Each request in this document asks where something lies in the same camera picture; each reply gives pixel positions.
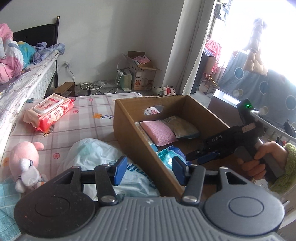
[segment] open cardboard box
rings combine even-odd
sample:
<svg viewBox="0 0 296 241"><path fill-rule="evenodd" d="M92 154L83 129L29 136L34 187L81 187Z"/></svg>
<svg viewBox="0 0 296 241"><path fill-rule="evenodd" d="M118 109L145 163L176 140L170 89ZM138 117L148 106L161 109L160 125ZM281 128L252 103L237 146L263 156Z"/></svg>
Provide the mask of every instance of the open cardboard box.
<svg viewBox="0 0 296 241"><path fill-rule="evenodd" d="M150 90L153 86L155 73L158 68L153 66L150 61L145 64L136 65L133 58L137 56L144 56L145 52L129 51L128 55L123 54L127 60L127 68L132 73L132 90Z"/></svg>
<svg viewBox="0 0 296 241"><path fill-rule="evenodd" d="M154 106L163 106L163 111L153 115L144 114L146 108ZM135 122L161 120L172 115L185 119L195 125L200 131L201 138L179 139L179 141L170 144L179 147L185 155L196 150L202 139L228 128L224 122L191 96L150 96L117 99L115 101L114 134L119 141L122 151L154 181L161 196L175 196L179 199L182 196L183 187L169 173L135 125ZM159 150L163 150L167 146L159 147ZM203 166L207 170L218 170L220 166L227 166L244 175L234 155L224 159L213 160ZM213 192L215 192L215 186L204 186L204 198L209 197Z"/></svg>

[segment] hand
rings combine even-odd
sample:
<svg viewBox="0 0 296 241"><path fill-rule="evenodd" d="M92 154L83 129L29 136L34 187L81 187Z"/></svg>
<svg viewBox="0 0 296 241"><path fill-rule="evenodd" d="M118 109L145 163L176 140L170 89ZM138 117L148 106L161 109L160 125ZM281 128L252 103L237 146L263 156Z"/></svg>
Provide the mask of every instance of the hand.
<svg viewBox="0 0 296 241"><path fill-rule="evenodd" d="M264 157L267 153L271 153L271 155L279 164L280 168L283 170L285 169L288 151L276 142L267 142L262 144L255 154L254 160L244 162L242 159L238 158L237 162L242 166L244 171L247 171L247 174L250 177L253 177L255 180L260 180L264 177L266 170L265 164L260 164L259 159Z"/></svg>

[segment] box handle hole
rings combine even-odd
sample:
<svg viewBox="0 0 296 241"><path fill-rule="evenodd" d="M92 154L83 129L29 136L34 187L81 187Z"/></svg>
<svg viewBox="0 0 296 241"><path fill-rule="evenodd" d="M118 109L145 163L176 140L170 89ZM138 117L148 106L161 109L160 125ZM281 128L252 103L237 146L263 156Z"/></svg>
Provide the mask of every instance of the box handle hole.
<svg viewBox="0 0 296 241"><path fill-rule="evenodd" d="M145 115L154 115L154 114L159 114L163 111L163 106L162 105L156 105L152 107L148 107L146 110L144 110Z"/></svg>

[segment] blue curtain with circles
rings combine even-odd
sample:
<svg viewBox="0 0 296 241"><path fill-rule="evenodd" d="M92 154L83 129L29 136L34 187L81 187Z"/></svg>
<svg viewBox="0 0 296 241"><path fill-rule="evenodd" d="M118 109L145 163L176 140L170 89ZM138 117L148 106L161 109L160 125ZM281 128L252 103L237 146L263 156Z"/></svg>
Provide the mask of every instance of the blue curtain with circles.
<svg viewBox="0 0 296 241"><path fill-rule="evenodd" d="M249 99L277 128L283 129L287 119L296 127L296 86L271 69L267 76L244 71L246 59L245 51L232 55L218 86L240 101Z"/></svg>

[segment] black circular cap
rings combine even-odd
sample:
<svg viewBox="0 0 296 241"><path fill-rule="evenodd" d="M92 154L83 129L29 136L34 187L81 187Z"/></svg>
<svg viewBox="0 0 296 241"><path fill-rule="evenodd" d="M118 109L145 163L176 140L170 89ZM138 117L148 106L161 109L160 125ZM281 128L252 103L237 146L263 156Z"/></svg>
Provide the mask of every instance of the black circular cap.
<svg viewBox="0 0 296 241"><path fill-rule="evenodd" d="M27 195L14 217L21 232L38 238L58 238L83 228L93 217L94 202L82 192L63 189L40 198Z"/></svg>
<svg viewBox="0 0 296 241"><path fill-rule="evenodd" d="M70 208L70 203L62 197L47 197L39 200L35 210L45 217L62 216Z"/></svg>
<svg viewBox="0 0 296 241"><path fill-rule="evenodd" d="M203 211L217 228L239 236L276 231L284 218L281 202L252 183L223 186L206 200Z"/></svg>
<svg viewBox="0 0 296 241"><path fill-rule="evenodd" d="M237 197L229 202L229 209L238 216L254 217L263 212L263 204L252 197Z"/></svg>

